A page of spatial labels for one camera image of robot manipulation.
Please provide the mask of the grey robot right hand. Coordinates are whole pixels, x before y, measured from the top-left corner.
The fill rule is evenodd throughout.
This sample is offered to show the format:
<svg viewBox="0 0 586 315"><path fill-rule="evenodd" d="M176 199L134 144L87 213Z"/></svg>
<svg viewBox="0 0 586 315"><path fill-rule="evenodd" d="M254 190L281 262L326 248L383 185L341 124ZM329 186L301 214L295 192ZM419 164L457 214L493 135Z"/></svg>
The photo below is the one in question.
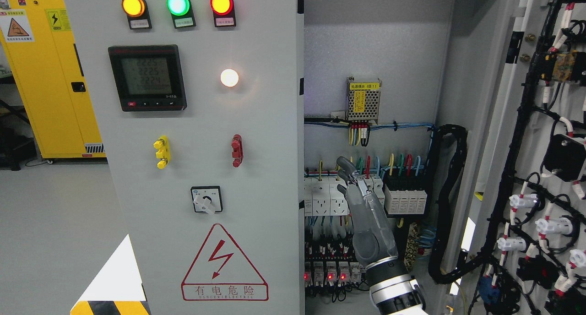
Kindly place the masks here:
<svg viewBox="0 0 586 315"><path fill-rule="evenodd" d="M346 186L339 185L353 218L353 246L355 257L366 269L398 258L393 229L378 196L368 187L366 178L347 158L339 156L339 177Z"/></svg>

